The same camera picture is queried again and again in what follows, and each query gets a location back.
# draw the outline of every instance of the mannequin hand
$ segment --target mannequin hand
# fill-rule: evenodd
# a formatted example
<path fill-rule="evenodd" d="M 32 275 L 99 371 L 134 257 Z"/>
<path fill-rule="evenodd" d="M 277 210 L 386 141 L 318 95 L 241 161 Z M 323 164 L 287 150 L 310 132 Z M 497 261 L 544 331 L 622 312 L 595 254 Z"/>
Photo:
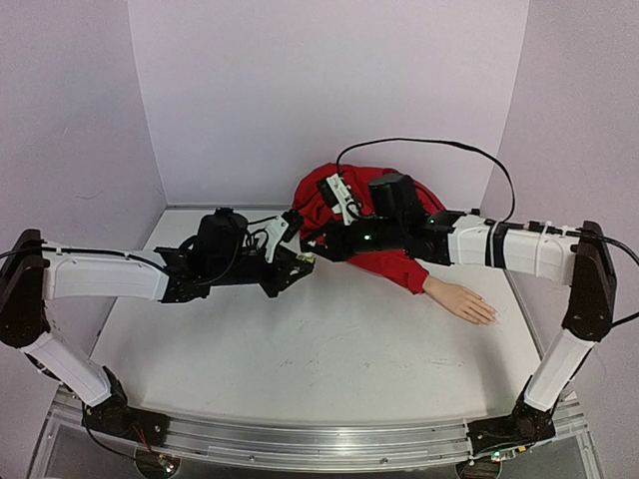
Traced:
<path fill-rule="evenodd" d="M 473 324 L 492 324 L 497 311 L 486 304 L 481 296 L 459 284 L 440 281 L 429 276 L 423 290 L 454 315 Z"/>

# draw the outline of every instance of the white wall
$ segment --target white wall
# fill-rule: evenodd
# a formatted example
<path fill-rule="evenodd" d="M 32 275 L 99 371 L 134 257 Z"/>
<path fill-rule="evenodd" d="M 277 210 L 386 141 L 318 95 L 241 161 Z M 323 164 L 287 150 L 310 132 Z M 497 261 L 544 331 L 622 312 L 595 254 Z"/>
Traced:
<path fill-rule="evenodd" d="M 169 204 L 281 205 L 351 143 L 449 138 L 496 153 L 528 2 L 131 0 L 134 51 Z M 479 205 L 490 165 L 384 146 L 450 208 Z"/>
<path fill-rule="evenodd" d="M 584 220 L 639 251 L 639 4 L 530 2 L 519 73 L 499 156 L 509 167 L 518 220 Z M 495 171 L 483 209 L 503 215 L 509 191 Z M 639 271 L 613 249 L 617 317 L 639 309 Z M 547 346 L 568 290 L 532 277 L 517 285 Z M 595 348 L 577 386 L 608 478 L 639 470 L 639 321 Z"/>
<path fill-rule="evenodd" d="M 164 209 L 125 2 L 0 5 L 0 250 L 21 231 L 77 245 L 141 245 Z M 47 313 L 88 349 L 110 300 Z M 0 476 L 25 477 L 56 383 L 0 344 Z"/>

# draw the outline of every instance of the wire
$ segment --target wire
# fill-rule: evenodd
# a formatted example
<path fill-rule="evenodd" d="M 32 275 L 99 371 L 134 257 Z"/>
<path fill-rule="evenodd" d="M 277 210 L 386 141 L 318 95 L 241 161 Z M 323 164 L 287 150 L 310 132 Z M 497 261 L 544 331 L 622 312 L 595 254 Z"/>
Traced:
<path fill-rule="evenodd" d="M 256 236 L 260 233 L 265 234 L 267 237 L 265 239 L 265 241 L 262 243 L 262 246 L 260 247 L 264 247 L 267 242 L 269 242 L 269 232 L 267 232 L 264 228 L 261 228 L 259 230 L 255 230 L 254 232 L 252 232 L 251 234 L 249 234 L 249 236 L 253 239 L 253 248 L 254 249 L 260 249 L 260 247 L 258 247 L 258 239 L 256 238 Z"/>
<path fill-rule="evenodd" d="M 261 220 L 255 220 L 254 222 L 248 222 L 248 225 L 251 227 L 253 225 L 259 225 L 260 223 L 266 223 L 269 222 L 271 220 L 274 220 L 277 217 L 267 217 L 267 218 L 262 218 Z"/>
<path fill-rule="evenodd" d="M 637 253 L 635 251 L 633 251 L 630 246 L 628 246 L 627 244 L 621 242 L 618 239 L 615 238 L 610 238 L 610 237 L 605 237 L 604 235 L 594 235 L 594 234 L 590 234 L 587 232 L 566 232 L 566 235 L 568 237 L 577 237 L 577 238 L 586 238 L 588 240 L 601 240 L 604 242 L 607 242 L 608 244 L 612 244 L 613 246 L 621 249 L 622 251 L 624 251 L 626 254 L 628 254 L 631 259 L 635 262 L 635 264 L 637 264 L 637 266 L 639 266 L 639 255 L 637 255 Z M 612 328 L 615 328 L 617 326 L 620 326 L 622 324 L 626 324 L 630 321 L 634 321 L 635 319 L 637 319 L 639 317 L 639 311 L 634 312 L 626 317 L 622 317 L 621 319 L 616 320 L 615 322 L 612 323 Z"/>
<path fill-rule="evenodd" d="M 358 205 L 356 202 L 350 202 L 346 204 L 346 211 L 353 217 L 353 218 L 357 218 L 358 220 L 365 220 L 365 217 L 363 217 L 362 215 L 360 215 L 357 211 L 353 211 L 350 209 L 350 206 L 354 206 L 356 208 L 358 208 Z"/>
<path fill-rule="evenodd" d="M 36 252 L 42 250 L 41 246 L 19 247 L 17 249 L 11 249 L 0 253 L 0 259 L 4 259 L 5 257 L 13 256 L 15 254 L 22 254 L 23 252 Z"/>
<path fill-rule="evenodd" d="M 452 142 L 450 140 L 427 140 L 424 138 L 404 138 L 404 137 L 382 138 L 379 140 L 371 140 L 369 142 L 357 143 L 355 145 L 351 145 L 347 147 L 346 149 L 342 150 L 341 153 L 337 156 L 337 159 L 335 160 L 335 165 L 337 166 L 337 173 L 339 174 L 339 162 L 341 161 L 341 158 L 346 153 L 350 152 L 351 150 L 355 150 L 361 147 L 369 147 L 371 145 L 378 145 L 380 143 L 391 143 L 391 142 L 428 143 L 428 144 L 434 144 L 434 145 L 447 145 L 449 147 L 458 148 L 460 150 L 466 150 L 467 152 L 476 153 L 478 155 L 481 155 L 482 157 L 487 158 L 492 163 L 494 163 L 497 167 L 499 167 L 499 169 L 506 176 L 506 179 L 508 180 L 508 184 L 510 185 L 510 194 L 512 197 L 512 201 L 510 204 L 510 212 L 508 213 L 508 216 L 502 221 L 507 222 L 514 215 L 515 206 L 516 206 L 515 188 L 514 188 L 514 185 L 512 184 L 512 179 L 510 179 L 510 174 L 508 173 L 508 170 L 506 169 L 506 167 L 504 167 L 504 165 L 492 155 L 489 155 L 483 150 L 473 147 L 472 145 L 466 145 L 465 143 Z"/>
<path fill-rule="evenodd" d="M 240 226 L 233 219 L 233 217 L 229 216 L 229 220 L 231 220 L 231 222 L 235 225 L 236 229 L 240 228 Z M 224 271 L 222 271 L 216 277 L 211 277 L 208 279 L 192 279 L 189 281 L 189 284 L 192 284 L 193 286 L 211 286 L 213 285 L 213 283 L 215 283 L 219 279 L 222 279 L 222 277 L 224 277 L 227 274 L 227 272 L 231 270 L 234 263 L 236 262 L 236 258 L 238 257 L 238 252 L 240 251 L 243 242 L 244 242 L 244 237 L 242 237 L 241 239 L 238 239 L 238 241 L 236 242 L 236 249 L 235 251 L 233 251 L 233 256 L 231 257 L 231 260 L 229 261 L 229 264 L 227 264 L 227 267 L 225 267 Z"/>
<path fill-rule="evenodd" d="M 142 428 L 138 429 L 138 426 L 136 424 L 132 424 L 131 427 L 133 428 L 134 431 L 136 431 L 136 434 L 140 438 L 140 441 L 142 442 L 142 444 L 147 448 L 147 451 L 149 451 L 149 454 L 153 456 L 157 456 L 158 453 L 154 451 L 153 449 L 151 449 L 151 446 L 147 442 L 147 438 L 144 434 L 144 430 Z"/>
<path fill-rule="evenodd" d="M 430 194 L 430 192 L 426 188 L 421 187 L 417 183 L 415 183 L 415 187 L 426 195 L 426 197 L 430 200 L 432 205 L 436 207 L 439 212 L 441 211 L 441 208 L 439 207 L 440 202 L 436 201 L 435 198 Z"/>
<path fill-rule="evenodd" d="M 320 190 L 317 190 L 317 191 L 316 191 L 315 193 L 313 193 L 313 194 L 311 195 L 311 197 L 310 197 L 308 200 L 306 200 L 306 201 L 305 201 L 305 202 L 304 202 L 301 206 L 299 206 L 299 207 L 295 208 L 296 212 L 298 212 L 299 210 L 303 210 L 303 209 L 304 209 L 304 208 L 306 208 L 308 205 L 310 205 L 310 204 L 311 204 L 311 202 L 313 201 L 313 198 L 315 198 L 315 197 L 318 195 L 318 193 L 319 193 L 319 192 L 320 192 Z"/>
<path fill-rule="evenodd" d="M 123 452 L 120 451 L 116 451 L 115 449 L 110 448 L 109 446 L 107 446 L 106 444 L 100 442 L 98 439 L 96 439 L 96 437 L 93 435 L 93 432 L 91 432 L 91 429 L 89 428 L 89 423 L 87 422 L 87 405 L 86 404 L 82 404 L 82 422 L 84 423 L 84 428 L 87 430 L 87 434 L 89 435 L 89 437 L 91 438 L 91 440 L 93 442 L 95 442 L 98 446 L 100 446 L 102 449 L 105 449 L 109 452 L 111 452 L 112 454 L 116 454 L 120 457 L 124 457 L 127 459 L 131 459 L 132 461 L 135 461 L 135 457 L 130 456 L 129 454 L 125 454 Z"/>

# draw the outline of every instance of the red jacket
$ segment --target red jacket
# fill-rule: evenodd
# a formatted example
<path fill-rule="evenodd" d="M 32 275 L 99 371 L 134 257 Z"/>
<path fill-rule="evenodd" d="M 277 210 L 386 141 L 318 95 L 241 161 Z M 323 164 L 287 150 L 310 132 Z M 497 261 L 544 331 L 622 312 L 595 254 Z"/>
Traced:
<path fill-rule="evenodd" d="M 360 168 L 351 165 L 341 165 L 340 170 L 343 180 L 350 185 L 351 192 L 363 203 L 361 213 L 364 216 L 373 213 L 368 182 L 389 173 L 397 173 L 391 168 Z M 341 221 L 340 216 L 332 212 L 318 192 L 318 181 L 335 173 L 337 173 L 335 164 L 326 164 L 311 172 L 300 182 L 293 208 L 304 217 L 304 225 L 300 230 L 302 238 L 322 227 L 329 220 Z M 415 185 L 417 195 L 428 213 L 432 214 L 444 209 L 439 199 L 424 185 L 418 182 L 415 182 Z M 414 259 L 406 257 L 403 251 L 359 254 L 348 262 L 367 271 L 381 274 L 413 294 L 423 292 L 423 282 L 428 277 L 428 271 Z"/>

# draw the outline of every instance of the white tabletop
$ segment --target white tabletop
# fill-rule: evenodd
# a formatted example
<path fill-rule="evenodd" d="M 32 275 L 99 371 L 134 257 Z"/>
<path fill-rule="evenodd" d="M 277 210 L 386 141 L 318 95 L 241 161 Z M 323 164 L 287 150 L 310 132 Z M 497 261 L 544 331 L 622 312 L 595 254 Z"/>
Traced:
<path fill-rule="evenodd" d="M 208 213 L 166 211 L 147 248 L 177 246 Z M 319 258 L 277 299 L 258 285 L 214 287 L 185 304 L 120 298 L 93 358 L 132 405 L 166 412 L 332 424 L 509 412 L 539 358 L 503 271 L 427 268 L 484 296 L 498 324 L 469 324 L 425 295 Z"/>

